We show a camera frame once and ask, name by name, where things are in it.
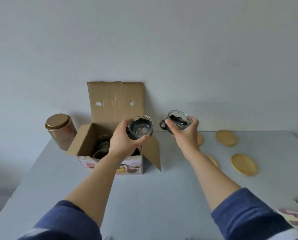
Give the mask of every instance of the wooden coaster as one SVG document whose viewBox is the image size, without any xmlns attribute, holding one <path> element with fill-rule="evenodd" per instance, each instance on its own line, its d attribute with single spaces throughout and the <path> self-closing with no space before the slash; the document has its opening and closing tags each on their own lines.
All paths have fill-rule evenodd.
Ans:
<svg viewBox="0 0 298 240">
<path fill-rule="evenodd" d="M 231 165 L 239 173 L 254 176 L 258 173 L 255 163 L 244 154 L 235 154 L 231 157 Z"/>
<path fill-rule="evenodd" d="M 203 135 L 197 132 L 197 142 L 198 146 L 201 146 L 203 144 Z"/>
<path fill-rule="evenodd" d="M 227 147 L 234 147 L 238 143 L 238 138 L 230 130 L 219 130 L 215 137 L 217 141 Z"/>
<path fill-rule="evenodd" d="M 216 161 L 215 159 L 213 159 L 212 156 L 210 156 L 210 155 L 206 155 L 206 157 L 209 158 L 209 160 L 212 161 L 214 165 L 216 165 L 217 167 L 219 167 L 217 161 Z"/>
</svg>

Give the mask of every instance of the table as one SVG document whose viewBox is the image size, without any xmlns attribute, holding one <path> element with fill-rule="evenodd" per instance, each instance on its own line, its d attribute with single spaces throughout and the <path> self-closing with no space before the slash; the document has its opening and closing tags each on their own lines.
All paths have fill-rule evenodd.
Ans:
<svg viewBox="0 0 298 240">
<path fill-rule="evenodd" d="M 239 144 L 225 147 L 215 132 L 201 132 L 201 150 L 218 161 L 221 170 L 249 188 L 272 208 L 298 209 L 298 139 L 288 131 L 238 131 Z M 117 175 L 101 232 L 103 238 L 223 239 L 193 169 L 167 132 L 155 133 L 160 143 L 162 172 L 150 165 L 143 175 Z M 259 174 L 246 177 L 230 164 L 235 153 L 251 157 Z M 88 172 L 51 140 L 0 213 L 0 239 L 25 234 L 73 190 Z"/>
</svg>

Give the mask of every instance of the hand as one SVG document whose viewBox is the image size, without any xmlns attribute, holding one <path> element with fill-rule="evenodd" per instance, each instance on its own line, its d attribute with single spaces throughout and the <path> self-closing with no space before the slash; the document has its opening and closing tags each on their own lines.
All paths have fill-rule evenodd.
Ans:
<svg viewBox="0 0 298 240">
<path fill-rule="evenodd" d="M 184 130 L 179 130 L 179 128 L 171 120 L 165 120 L 166 125 L 171 129 L 174 134 L 175 141 L 187 160 L 190 160 L 190 158 L 192 158 L 192 156 L 197 152 L 200 153 L 197 142 L 197 127 L 199 125 L 199 120 L 192 116 L 190 118 L 192 123 Z"/>
<path fill-rule="evenodd" d="M 128 137 L 126 127 L 131 119 L 125 119 L 120 122 L 114 131 L 110 140 L 109 154 L 118 160 L 120 164 L 126 157 L 129 157 L 137 147 L 144 144 L 149 138 L 145 135 L 138 140 L 132 140 Z"/>
</svg>

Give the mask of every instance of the sleeve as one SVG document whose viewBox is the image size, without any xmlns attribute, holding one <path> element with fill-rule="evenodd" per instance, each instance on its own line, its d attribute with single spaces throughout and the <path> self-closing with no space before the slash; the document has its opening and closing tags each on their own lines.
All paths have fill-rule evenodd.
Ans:
<svg viewBox="0 0 298 240">
<path fill-rule="evenodd" d="M 62 200 L 19 240 L 101 240 L 96 222 L 75 204 Z"/>
<path fill-rule="evenodd" d="M 298 231 L 247 188 L 228 196 L 211 216 L 226 240 L 298 240 Z"/>
</svg>

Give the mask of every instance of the cardboard box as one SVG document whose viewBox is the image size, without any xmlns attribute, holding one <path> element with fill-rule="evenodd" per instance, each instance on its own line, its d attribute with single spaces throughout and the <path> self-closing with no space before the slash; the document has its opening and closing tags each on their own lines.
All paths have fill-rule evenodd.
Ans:
<svg viewBox="0 0 298 240">
<path fill-rule="evenodd" d="M 144 115 L 142 82 L 87 82 L 92 123 L 80 127 L 67 155 L 76 155 L 82 166 L 93 169 L 100 161 L 92 158 L 100 135 L 112 135 L 117 125 L 126 118 Z M 117 174 L 142 174 L 143 155 L 160 171 L 159 142 L 152 135 L 139 148 L 140 156 L 126 158 L 117 168 Z"/>
</svg>

